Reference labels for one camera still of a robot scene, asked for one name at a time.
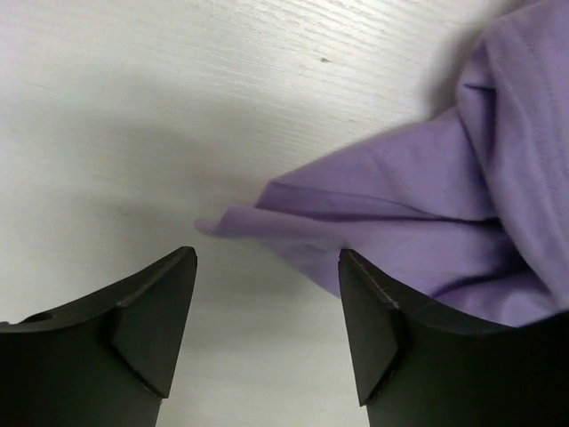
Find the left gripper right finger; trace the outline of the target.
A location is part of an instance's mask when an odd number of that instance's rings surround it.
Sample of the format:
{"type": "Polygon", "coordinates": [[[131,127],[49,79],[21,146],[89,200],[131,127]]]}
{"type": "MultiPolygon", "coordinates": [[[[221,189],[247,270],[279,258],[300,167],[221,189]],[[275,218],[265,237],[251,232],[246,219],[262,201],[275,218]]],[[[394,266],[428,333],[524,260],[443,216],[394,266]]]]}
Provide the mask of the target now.
{"type": "Polygon", "coordinates": [[[510,327],[339,259],[359,404],[372,426],[565,426],[568,316],[510,327]]]}

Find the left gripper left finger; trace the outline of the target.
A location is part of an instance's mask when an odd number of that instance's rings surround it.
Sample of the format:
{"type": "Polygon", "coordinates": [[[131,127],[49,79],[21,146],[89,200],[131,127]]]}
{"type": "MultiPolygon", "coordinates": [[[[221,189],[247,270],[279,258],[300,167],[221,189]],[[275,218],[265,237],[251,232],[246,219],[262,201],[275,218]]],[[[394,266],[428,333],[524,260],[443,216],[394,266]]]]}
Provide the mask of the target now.
{"type": "Polygon", "coordinates": [[[1,325],[4,426],[153,426],[196,279],[181,247],[112,285],[1,325]]]}

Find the purple t-shirt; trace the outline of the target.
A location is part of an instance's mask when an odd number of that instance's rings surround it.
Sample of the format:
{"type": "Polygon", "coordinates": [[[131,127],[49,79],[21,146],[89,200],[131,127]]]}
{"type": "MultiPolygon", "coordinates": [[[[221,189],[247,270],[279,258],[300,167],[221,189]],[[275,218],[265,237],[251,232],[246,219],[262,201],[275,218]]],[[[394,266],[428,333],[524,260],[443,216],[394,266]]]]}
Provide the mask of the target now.
{"type": "Polygon", "coordinates": [[[468,314],[522,326],[568,308],[568,4],[495,20],[454,104],[271,180],[197,224],[252,238],[331,294],[342,249],[468,314]]]}

